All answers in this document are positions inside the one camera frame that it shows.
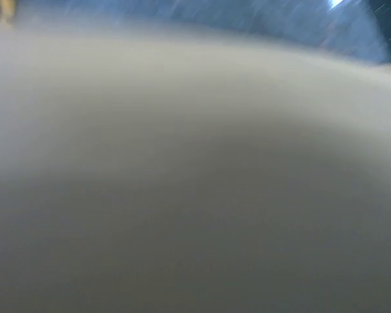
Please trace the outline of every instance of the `gray surface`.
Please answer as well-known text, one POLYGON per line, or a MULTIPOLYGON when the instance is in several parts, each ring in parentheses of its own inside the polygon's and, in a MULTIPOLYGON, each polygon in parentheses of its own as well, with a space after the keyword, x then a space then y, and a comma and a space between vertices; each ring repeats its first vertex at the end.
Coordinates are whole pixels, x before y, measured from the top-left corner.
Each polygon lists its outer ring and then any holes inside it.
POLYGON ((0 41, 0 313, 391 313, 391 76, 140 38, 0 41))
POLYGON ((366 2, 344 0, 331 6, 331 0, 20 0, 19 22, 42 26, 54 17, 88 16, 118 28, 128 20, 148 18, 157 24, 271 36, 378 63, 390 60, 366 2))

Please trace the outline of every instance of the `bright light spot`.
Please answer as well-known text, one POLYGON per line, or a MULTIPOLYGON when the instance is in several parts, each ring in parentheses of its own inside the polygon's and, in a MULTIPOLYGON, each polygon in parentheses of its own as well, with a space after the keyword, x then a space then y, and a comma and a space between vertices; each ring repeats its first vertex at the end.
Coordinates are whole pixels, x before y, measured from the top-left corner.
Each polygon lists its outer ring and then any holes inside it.
POLYGON ((343 0, 328 0, 330 4, 330 9, 332 10, 334 7, 338 6, 343 0))

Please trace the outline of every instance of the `blurry object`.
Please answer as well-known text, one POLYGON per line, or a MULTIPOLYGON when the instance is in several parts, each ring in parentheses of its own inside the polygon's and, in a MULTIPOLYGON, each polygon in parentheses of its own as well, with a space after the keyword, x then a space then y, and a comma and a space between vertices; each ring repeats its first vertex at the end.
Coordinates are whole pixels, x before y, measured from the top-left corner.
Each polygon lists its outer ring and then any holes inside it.
POLYGON ((54 30, 59 24, 81 32, 123 32, 139 22, 270 37, 372 63, 391 62, 376 19, 361 0, 24 0, 17 10, 18 29, 54 30))
POLYGON ((0 28, 12 28, 12 20, 16 13, 16 0, 0 0, 0 28))
POLYGON ((0 313, 391 313, 391 70, 67 33, 0 36, 0 313))

